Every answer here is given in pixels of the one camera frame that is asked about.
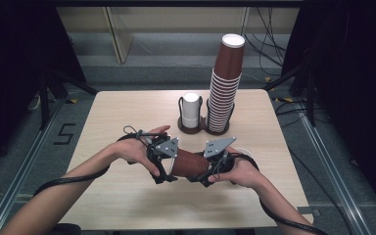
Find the forearm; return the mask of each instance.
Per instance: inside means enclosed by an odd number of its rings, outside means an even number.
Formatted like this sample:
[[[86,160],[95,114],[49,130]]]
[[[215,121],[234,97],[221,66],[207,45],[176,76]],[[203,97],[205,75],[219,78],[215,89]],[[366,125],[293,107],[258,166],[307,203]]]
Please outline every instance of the forearm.
[[[253,187],[258,193],[261,202],[274,214],[288,220],[311,226],[307,221],[274,187],[274,185],[264,176]],[[284,234],[312,234],[302,229],[297,229],[288,225],[277,222],[277,225]]]
[[[98,172],[117,159],[111,146],[63,176],[76,177]],[[46,234],[56,225],[93,181],[48,188],[32,198],[0,234]]]

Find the white cup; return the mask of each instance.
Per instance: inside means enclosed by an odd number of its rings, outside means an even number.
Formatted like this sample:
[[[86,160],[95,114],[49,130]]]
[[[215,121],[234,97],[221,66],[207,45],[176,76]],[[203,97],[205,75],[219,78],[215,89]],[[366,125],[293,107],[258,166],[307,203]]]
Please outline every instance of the white cup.
[[[196,93],[189,92],[182,97],[182,124],[188,128],[198,126],[202,98]]]

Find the floor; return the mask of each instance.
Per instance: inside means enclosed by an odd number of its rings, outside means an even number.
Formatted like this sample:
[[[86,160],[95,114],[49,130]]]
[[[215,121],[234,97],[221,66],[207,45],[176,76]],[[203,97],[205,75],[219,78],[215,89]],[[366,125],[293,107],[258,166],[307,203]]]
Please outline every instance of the floor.
[[[71,33],[73,47],[83,67],[87,82],[99,90],[134,89],[198,89],[210,85],[210,70],[215,61],[222,34],[137,34],[124,64],[119,64],[113,50],[112,38],[108,33]],[[248,35],[257,41],[264,35]],[[289,35],[276,35],[279,46],[286,48]],[[274,60],[281,62],[270,46],[263,51]],[[276,79],[281,71],[265,57],[257,53],[246,43],[243,62],[243,74],[240,89],[262,88],[270,79]],[[278,121],[291,153],[297,155],[294,162],[303,183],[306,197],[315,217],[315,226],[329,234],[376,234],[376,197],[362,173],[350,163],[351,155],[339,134],[317,103],[315,121],[311,128],[306,123],[305,112],[295,112],[301,103],[287,103],[290,98],[288,88],[291,81],[269,92],[273,99],[273,108],[278,110]],[[19,129],[8,146],[7,154],[0,156],[0,202],[8,189],[13,187],[13,179],[24,159],[35,152],[30,167],[9,205],[9,210],[0,214],[4,218],[14,214],[31,196],[34,190],[52,178],[58,177],[68,167],[74,146],[85,123],[94,97],[66,84],[69,91],[67,102],[55,101],[52,104],[55,119],[43,143],[31,150],[38,135],[40,125],[39,109],[33,107],[37,99],[31,101],[31,109],[20,124]],[[73,133],[69,144],[57,145],[57,141],[66,141],[59,136],[60,128]],[[317,143],[323,148],[316,148]],[[340,212],[350,216],[352,230],[346,227]],[[124,231],[122,234],[167,234],[171,231]],[[193,234],[221,234],[223,231],[190,231]],[[256,229],[256,234],[279,234],[277,228]],[[85,231],[83,234],[109,234],[104,231]]]

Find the hand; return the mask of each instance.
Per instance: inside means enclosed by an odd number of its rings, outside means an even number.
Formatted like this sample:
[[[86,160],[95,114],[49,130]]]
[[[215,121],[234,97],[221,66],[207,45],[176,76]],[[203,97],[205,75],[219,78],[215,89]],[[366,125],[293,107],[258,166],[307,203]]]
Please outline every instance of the hand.
[[[239,153],[231,147],[227,147],[226,150],[230,153]],[[235,159],[233,168],[220,175],[211,175],[209,182],[221,182],[232,181],[247,188],[255,188],[259,185],[259,181],[263,178],[263,175],[247,160],[237,158]]]
[[[169,125],[163,125],[161,127],[157,127],[149,131],[150,133],[165,133],[170,128]],[[145,139],[141,139],[146,145],[147,141]],[[120,140],[114,143],[113,145],[116,146],[116,153],[118,157],[124,159],[130,163],[140,163],[144,167],[146,167],[149,172],[152,174],[159,176],[160,171],[157,167],[149,161],[146,157],[146,146],[137,139],[125,139]]]

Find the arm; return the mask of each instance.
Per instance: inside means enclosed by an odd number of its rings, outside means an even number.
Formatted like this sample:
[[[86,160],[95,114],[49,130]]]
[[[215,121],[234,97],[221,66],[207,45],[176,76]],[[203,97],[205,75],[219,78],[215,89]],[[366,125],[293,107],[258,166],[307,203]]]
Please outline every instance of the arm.
[[[168,125],[158,127],[151,132],[162,133]],[[63,177],[75,177],[98,172],[117,159],[138,162],[151,173],[159,175],[158,169],[146,158],[146,147],[136,139],[126,139],[108,145],[99,153],[80,164]],[[32,198],[0,234],[46,234],[69,211],[72,205],[84,193],[93,181],[77,182],[48,188]]]
[[[227,148],[229,152],[236,152],[232,148]],[[213,175],[209,177],[210,182],[230,180],[241,186],[252,188],[258,194],[261,201],[273,213],[283,218],[311,226],[307,221],[274,187],[274,185],[262,175],[249,161],[236,159],[233,169],[222,173],[219,177]],[[312,234],[301,229],[290,227],[276,222],[284,234]]]

